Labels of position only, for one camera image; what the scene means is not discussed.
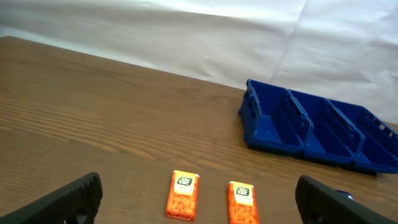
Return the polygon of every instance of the wooden table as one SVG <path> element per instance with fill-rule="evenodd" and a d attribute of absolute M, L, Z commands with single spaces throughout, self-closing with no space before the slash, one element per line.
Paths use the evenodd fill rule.
<path fill-rule="evenodd" d="M 164 217 L 172 171 L 200 175 L 195 223 L 228 223 L 226 185 L 256 186 L 261 223 L 301 223 L 308 174 L 398 221 L 398 175 L 371 176 L 248 149 L 243 90 L 50 47 L 0 39 L 0 215 L 96 171 L 96 223 Z"/>

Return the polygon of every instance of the tic tac logo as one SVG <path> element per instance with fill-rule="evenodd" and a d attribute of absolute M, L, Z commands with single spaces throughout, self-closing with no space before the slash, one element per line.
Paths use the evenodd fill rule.
<path fill-rule="evenodd" d="M 192 178 L 188 177 L 180 177 L 177 181 L 178 184 L 184 185 L 184 186 L 189 186 L 192 184 Z"/>
<path fill-rule="evenodd" d="M 245 188 L 245 187 L 238 187 L 236 189 L 236 194 L 237 195 L 248 196 L 249 195 L 249 189 Z"/>

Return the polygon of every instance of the tic tac label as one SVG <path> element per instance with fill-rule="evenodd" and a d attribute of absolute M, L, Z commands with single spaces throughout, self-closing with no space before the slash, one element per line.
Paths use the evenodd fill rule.
<path fill-rule="evenodd" d="M 197 174 L 175 170 L 174 193 L 192 196 Z"/>
<path fill-rule="evenodd" d="M 253 185 L 231 181 L 236 203 L 253 206 Z"/>

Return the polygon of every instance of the blue plastic bin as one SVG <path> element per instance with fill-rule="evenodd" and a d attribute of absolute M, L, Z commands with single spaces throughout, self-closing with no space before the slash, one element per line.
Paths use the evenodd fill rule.
<path fill-rule="evenodd" d="M 398 173 L 398 135 L 366 108 L 248 80 L 239 109 L 249 147 Z"/>
<path fill-rule="evenodd" d="M 292 91 L 313 122 L 304 156 L 335 164 L 354 161 L 364 142 L 363 134 L 330 100 Z"/>
<path fill-rule="evenodd" d="M 355 168 L 398 173 L 398 136 L 362 106 L 331 100 L 364 134 L 363 147 L 356 152 Z"/>
<path fill-rule="evenodd" d="M 298 153 L 307 144 L 312 122 L 285 88 L 248 80 L 239 114 L 249 146 Z"/>

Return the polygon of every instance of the orange candy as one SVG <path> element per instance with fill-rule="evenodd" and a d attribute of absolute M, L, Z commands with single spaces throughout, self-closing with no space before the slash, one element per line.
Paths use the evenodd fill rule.
<path fill-rule="evenodd" d="M 228 185 L 229 224 L 258 224 L 256 198 L 252 190 L 253 206 L 236 203 L 232 183 Z"/>
<path fill-rule="evenodd" d="M 166 217 L 193 221 L 195 219 L 196 209 L 197 209 L 199 176 L 195 175 L 195 174 L 188 173 L 188 174 L 190 174 L 190 175 L 188 175 L 188 177 L 190 177 L 192 175 L 194 175 L 194 177 L 195 177 L 195 183 L 194 183 L 193 192 L 191 192 L 191 195 L 177 194 L 177 193 L 175 193 L 175 189 L 174 189 L 176 172 L 181 172 L 181 171 L 175 170 L 173 172 L 172 184 L 171 184 L 170 193 L 169 193 L 169 200 L 167 202 Z"/>

